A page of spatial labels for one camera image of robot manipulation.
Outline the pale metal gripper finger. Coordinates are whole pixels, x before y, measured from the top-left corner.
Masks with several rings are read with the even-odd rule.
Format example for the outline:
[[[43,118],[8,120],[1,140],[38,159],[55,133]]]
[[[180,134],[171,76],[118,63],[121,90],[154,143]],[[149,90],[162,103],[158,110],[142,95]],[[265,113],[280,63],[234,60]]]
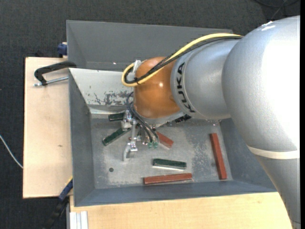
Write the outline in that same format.
[[[123,131],[126,131],[128,129],[131,129],[132,126],[133,126],[133,117],[130,111],[125,111],[123,114],[123,118],[121,120],[121,129]]]
[[[136,143],[127,142],[123,151],[122,160],[127,161],[131,158],[134,158],[137,152],[138,152],[138,148],[136,146]]]

